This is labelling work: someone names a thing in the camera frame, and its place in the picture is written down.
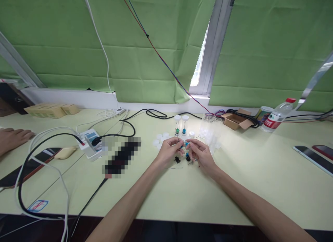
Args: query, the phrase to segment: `person's hand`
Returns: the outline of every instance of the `person's hand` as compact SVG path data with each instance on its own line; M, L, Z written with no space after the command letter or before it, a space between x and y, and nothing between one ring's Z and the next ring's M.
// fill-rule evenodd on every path
M190 159L192 161L197 160L200 168L205 170L208 174L217 168L212 154L209 151L209 146L196 139L188 139L186 141L190 142L186 147L186 149L189 149L188 155Z
M31 130L0 128L0 156L26 143L33 135Z
M184 150L180 148L184 145L184 141L178 137L164 140L155 160L160 162L163 166L167 165L175 153L178 153L180 156L185 154Z

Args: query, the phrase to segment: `light yellow desk surface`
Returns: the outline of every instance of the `light yellow desk surface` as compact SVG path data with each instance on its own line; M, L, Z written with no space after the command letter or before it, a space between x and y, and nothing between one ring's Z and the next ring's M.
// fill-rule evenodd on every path
M152 145L156 134L172 134L174 131L173 119L161 120L143 113L129 121L136 129L135 136L142 139L140 151L121 178L109 179L103 185L83 215L105 216L158 154ZM188 125L188 131L195 131L197 135L200 120L190 116ZM222 147L215 151L213 157L232 178L266 199L301 227L333 231L333 178L292 149L295 145L328 145L333 141L332 130L333 123L330 122L283 123L274 133L265 133L259 128L233 131L223 125ZM128 124L124 125L122 134L132 134ZM95 162L81 158L64 174L70 193L71 215L81 211L103 180L101 168L105 160L106 156ZM173 163L172 167L183 168L165 170L137 218L253 225L233 201L200 171L198 164L189 166L185 157L181 158L180 164ZM59 180L39 199L49 201L42 212L64 213L65 191Z
M40 133L44 130L59 127L68 126L75 130L78 124L91 122L97 120L100 117L96 116L100 110L95 109L82 109L81 112L75 115L66 115L60 119L49 118L34 118L29 115L12 114L9 116L0 118L1 127L12 127L14 129L30 129L35 133ZM104 122L98 123L93 128L99 133L99 135L105 134L110 127L112 127L118 119L121 117L115 117ZM84 128L89 128L92 124L80 126L78 131L84 131ZM44 136L41 141L47 137L50 137L57 133L72 133L70 130L53 131L50 134ZM14 149L7 153L0 159L0 178L5 177L7 174L15 170L17 167L23 164L26 156L28 155L28 148L31 141ZM49 147L70 147L76 146L77 142L75 138L69 135L61 135L59 137L52 138L41 145L35 152L35 154ZM57 167L61 173L66 172L79 158L83 155L83 152L78 149L66 160L52 160L50 165ZM51 168L44 167L26 182L22 186L22 200L25 207L28 208L38 197L45 192L57 179L59 174ZM21 214L20 210L16 207L14 202L14 190L5 189L0 193L0 213L4 214Z

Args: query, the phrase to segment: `phone screen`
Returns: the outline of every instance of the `phone screen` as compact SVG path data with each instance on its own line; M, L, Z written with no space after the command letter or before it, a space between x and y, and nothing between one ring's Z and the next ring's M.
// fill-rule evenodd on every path
M61 148L47 148L44 151L40 152L35 156L36 159L45 162L48 159L50 159L52 156L54 156L57 152L59 152ZM24 167L23 172L23 178L28 176L31 172L33 172L37 167L39 167L41 164L34 161L33 159L28 160L26 163L26 166ZM15 185L18 173L21 170L21 166L16 168L14 171L12 171L10 174L5 176L0 180L0 187L12 187Z
M333 157L333 149L329 148L327 146L315 146L316 148L318 148L319 150L322 150L324 153L328 154L329 156Z
M320 166L324 167L327 171L333 174L333 163L329 162L328 160L321 157L319 154L315 153L314 151L310 150L307 147L295 147L302 153L304 153L307 157L312 159L314 162L319 164Z

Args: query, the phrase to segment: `red wire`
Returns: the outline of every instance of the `red wire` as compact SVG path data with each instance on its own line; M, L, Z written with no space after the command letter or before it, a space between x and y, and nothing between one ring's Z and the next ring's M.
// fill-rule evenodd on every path
M128 5L128 3L127 3L127 1L126 0L124 0L124 2L126 3L126 5L127 5L127 7L128 7L128 9L131 11L131 13L132 13L132 15L133 15L133 17L135 18L135 20L136 20L136 22L139 24L139 26L140 26L140 28L142 29L142 31L145 33L145 35L147 35L147 33L144 31L144 29L142 28L142 26L141 26L141 24L139 23L139 21L136 19L136 17L135 17L135 15L134 15L134 13L132 12L132 10L131 10L131 8L130 8L130 6ZM153 47L153 49L155 50L155 52L157 53L157 55L161 58L161 60L166 64L166 62L163 60L163 58L160 56L160 54L157 52L157 50L156 50L156 48L154 47L154 45L152 44L152 42L151 42L151 40L149 39L149 37L147 36L147 38L148 38L148 40L149 40L149 42L150 42L150 44L152 45L152 47ZM199 103L200 104L200 106L202 106L207 112L209 112L208 111L208 109L207 108L205 108L203 105L201 105L201 103L199 102L199 101L197 101L196 99L194 99L193 98L193 96L192 95L190 95L189 94L189 92L186 90L186 89L184 89L185 90L185 92L189 95L189 96L191 96L192 97L192 99L193 100L195 100L197 103Z
M284 122L284 123L307 123L307 122Z

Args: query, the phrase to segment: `tin can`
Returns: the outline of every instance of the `tin can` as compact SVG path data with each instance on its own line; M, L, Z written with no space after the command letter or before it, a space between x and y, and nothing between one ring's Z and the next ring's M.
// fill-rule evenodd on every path
M273 108L262 106L259 111L257 112L255 118L260 122L260 125L262 125L265 120L267 120L268 116L271 112L273 112Z

